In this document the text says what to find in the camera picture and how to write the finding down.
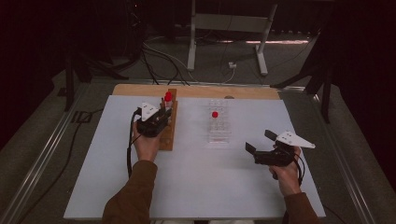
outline forearm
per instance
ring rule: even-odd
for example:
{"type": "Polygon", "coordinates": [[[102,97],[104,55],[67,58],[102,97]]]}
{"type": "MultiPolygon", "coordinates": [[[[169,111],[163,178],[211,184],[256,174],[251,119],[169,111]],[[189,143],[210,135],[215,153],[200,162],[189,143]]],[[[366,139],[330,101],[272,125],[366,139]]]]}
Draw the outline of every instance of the forearm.
{"type": "Polygon", "coordinates": [[[285,197],[286,209],[290,224],[321,223],[305,193],[297,193],[285,197]]]}
{"type": "Polygon", "coordinates": [[[134,164],[131,178],[106,204],[103,223],[149,223],[157,166],[151,161],[134,164]]]}

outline table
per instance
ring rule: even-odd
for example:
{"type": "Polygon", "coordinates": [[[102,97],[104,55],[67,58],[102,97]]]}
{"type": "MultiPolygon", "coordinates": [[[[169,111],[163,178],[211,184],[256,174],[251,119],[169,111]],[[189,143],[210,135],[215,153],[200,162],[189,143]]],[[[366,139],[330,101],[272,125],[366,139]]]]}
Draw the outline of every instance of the table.
{"type": "MultiPolygon", "coordinates": [[[[113,96],[107,100],[104,114],[66,208],[65,218],[101,217],[106,201],[127,180],[124,145],[127,144],[128,136],[123,134],[128,133],[129,129],[129,120],[126,119],[132,115],[136,104],[142,100],[157,99],[168,88],[129,84],[120,84],[115,88],[113,96]]],[[[277,182],[266,168],[254,164],[253,158],[244,150],[245,142],[240,141],[241,139],[230,142],[226,147],[202,144],[204,138],[199,133],[202,128],[202,119],[199,116],[201,112],[196,109],[204,105],[207,98],[232,96],[235,99],[229,102],[230,111],[236,111],[232,121],[238,124],[234,139],[241,136],[242,140],[247,140],[253,146],[262,144],[271,147],[272,142],[260,133],[264,129],[261,120],[265,120],[265,127],[274,132],[284,129],[292,131],[290,120],[278,119],[287,117],[288,112],[277,92],[269,88],[172,88],[177,89],[178,97],[176,141],[173,151],[160,152],[156,160],[159,173],[153,192],[151,218],[196,220],[282,217],[285,211],[283,197],[277,182]],[[271,114],[270,111],[277,107],[281,109],[271,114]],[[245,116],[243,112],[246,108],[255,111],[260,109],[264,116],[257,120],[247,118],[239,122],[245,116]],[[181,122],[186,119],[190,121],[188,125],[181,122]],[[191,132],[191,127],[198,127],[196,133],[191,132]],[[183,139],[189,139],[189,142],[182,141],[183,139]]],[[[302,189],[307,193],[317,214],[324,217],[309,169],[305,171],[302,189]]]]}
{"type": "Polygon", "coordinates": [[[204,14],[195,12],[195,0],[192,0],[191,8],[191,39],[187,68],[194,70],[195,64],[195,30],[226,30],[241,31],[251,33],[262,33],[262,41],[256,46],[256,55],[260,67],[260,73],[265,76],[268,74],[267,65],[263,55],[265,41],[271,29],[275,16],[277,4],[272,4],[271,11],[267,17],[248,17],[234,15],[204,14]]]}

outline gray floor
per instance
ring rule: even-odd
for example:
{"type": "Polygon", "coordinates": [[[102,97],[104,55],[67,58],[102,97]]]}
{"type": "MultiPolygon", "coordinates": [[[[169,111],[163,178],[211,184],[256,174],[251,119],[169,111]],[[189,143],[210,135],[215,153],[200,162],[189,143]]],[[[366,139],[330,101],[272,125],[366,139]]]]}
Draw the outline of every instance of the gray floor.
{"type": "MultiPolygon", "coordinates": [[[[266,86],[297,74],[309,50],[315,44],[315,39],[307,38],[306,35],[270,35],[268,40],[308,40],[309,44],[267,44],[264,56],[270,72],[266,77],[259,74],[253,46],[244,42],[199,46],[196,69],[190,74],[181,63],[177,64],[182,76],[191,85],[210,83],[266,86]],[[232,70],[227,68],[228,62],[236,62],[235,73],[230,81],[223,83],[232,75],[232,70]]],[[[175,56],[182,63],[187,63],[189,49],[187,37],[169,41],[154,36],[146,41],[146,44],[150,48],[175,56]]],[[[175,69],[165,60],[152,56],[148,56],[147,59],[160,76],[169,79],[175,74],[175,69]]],[[[141,62],[137,62],[120,73],[130,78],[122,83],[151,83],[149,72],[141,62]]],[[[309,78],[305,78],[294,83],[293,86],[303,87],[308,80],[309,78]]],[[[56,86],[55,90],[0,152],[0,214],[6,211],[36,157],[46,147],[58,122],[67,115],[64,113],[65,99],[56,95],[58,90],[64,87],[64,73],[56,76],[53,81],[56,86]]],[[[81,93],[81,97],[72,112],[103,108],[107,96],[118,83],[121,82],[96,73],[91,84],[79,85],[78,93],[81,93]]],[[[180,85],[180,82],[175,81],[172,84],[180,85]]],[[[285,101],[297,134],[309,136],[318,146],[318,150],[307,150],[304,154],[323,204],[331,208],[346,223],[394,223],[396,220],[395,193],[376,163],[339,90],[332,86],[330,125],[325,124],[318,115],[318,102],[315,96],[305,95],[301,92],[301,88],[282,91],[280,96],[285,101]]],[[[63,175],[29,212],[23,223],[100,223],[100,221],[63,219],[64,209],[99,118],[100,113],[97,113],[93,115],[90,123],[81,125],[71,161],[63,175]]],[[[40,176],[22,213],[32,207],[33,202],[42,195],[61,171],[77,126],[76,123],[68,123],[64,128],[64,133],[47,168],[40,176]]],[[[332,212],[326,210],[326,213],[327,216],[323,218],[324,223],[341,223],[332,212]]],[[[280,223],[280,220],[258,220],[257,223],[280,223]]]]}

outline white plastic mount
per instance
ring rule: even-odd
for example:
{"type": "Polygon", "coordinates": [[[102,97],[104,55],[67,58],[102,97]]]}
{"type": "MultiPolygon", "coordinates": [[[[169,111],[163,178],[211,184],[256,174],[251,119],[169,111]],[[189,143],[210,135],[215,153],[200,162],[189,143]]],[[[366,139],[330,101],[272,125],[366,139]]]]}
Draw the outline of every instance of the white plastic mount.
{"type": "Polygon", "coordinates": [[[277,136],[276,140],[289,146],[315,148],[315,144],[312,144],[297,134],[291,132],[283,132],[277,136]]]}
{"type": "Polygon", "coordinates": [[[148,103],[142,103],[142,120],[146,121],[158,111],[159,109],[156,106],[148,103]]]}

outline person's right arm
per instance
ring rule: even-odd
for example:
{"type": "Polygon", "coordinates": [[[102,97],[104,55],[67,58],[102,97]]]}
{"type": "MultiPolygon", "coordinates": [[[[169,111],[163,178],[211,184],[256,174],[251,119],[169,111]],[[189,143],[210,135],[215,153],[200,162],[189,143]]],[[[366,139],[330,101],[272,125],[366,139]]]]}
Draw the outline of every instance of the person's right arm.
{"type": "MultiPolygon", "coordinates": [[[[301,149],[294,148],[294,153],[300,156],[301,149]]],[[[284,196],[286,209],[289,213],[290,224],[317,224],[321,223],[311,206],[306,194],[300,189],[297,165],[292,162],[288,166],[270,166],[270,172],[276,173],[280,192],[284,196]]]]}

